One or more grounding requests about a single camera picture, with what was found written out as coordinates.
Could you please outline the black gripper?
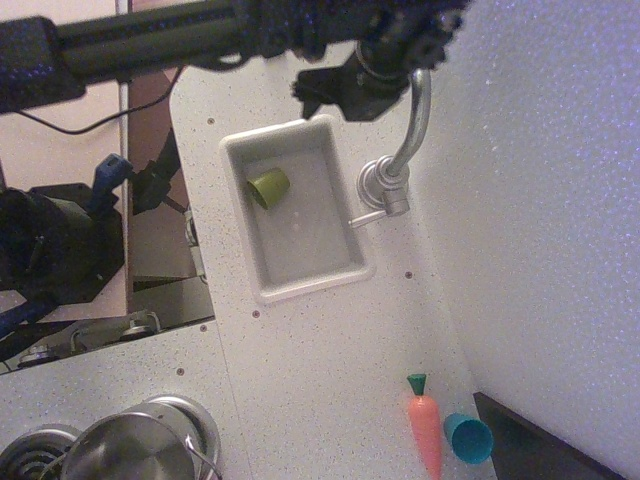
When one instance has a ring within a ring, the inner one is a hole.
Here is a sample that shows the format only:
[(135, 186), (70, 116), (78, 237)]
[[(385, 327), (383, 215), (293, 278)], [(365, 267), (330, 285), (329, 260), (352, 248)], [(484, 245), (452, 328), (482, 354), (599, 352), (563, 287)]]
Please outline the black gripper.
[(323, 106), (337, 107), (347, 122), (377, 120), (400, 100), (413, 71), (444, 61), (448, 31), (437, 19), (375, 19), (358, 23), (351, 39), (349, 64), (304, 70), (292, 83), (304, 120)]

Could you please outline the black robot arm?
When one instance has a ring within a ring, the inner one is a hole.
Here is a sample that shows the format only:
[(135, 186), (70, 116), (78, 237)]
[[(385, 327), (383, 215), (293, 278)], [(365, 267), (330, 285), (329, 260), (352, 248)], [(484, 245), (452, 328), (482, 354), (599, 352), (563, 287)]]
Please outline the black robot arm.
[(464, 1), (200, 1), (65, 25), (5, 21), (1, 110), (74, 100), (92, 84), (171, 67), (226, 72), (287, 52), (318, 62), (352, 41), (342, 65), (299, 72), (292, 93), (304, 118), (334, 105), (349, 122), (369, 122), (399, 101), (413, 73), (445, 61), (466, 9)]

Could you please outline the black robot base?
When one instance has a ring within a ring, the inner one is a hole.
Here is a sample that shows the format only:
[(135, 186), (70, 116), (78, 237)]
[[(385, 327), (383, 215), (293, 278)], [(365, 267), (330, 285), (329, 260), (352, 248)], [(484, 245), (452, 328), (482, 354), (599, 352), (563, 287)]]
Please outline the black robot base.
[(24, 302), (1, 313), (1, 360), (46, 333), (61, 306), (90, 303), (123, 267), (118, 196), (82, 183), (1, 192), (1, 290)]

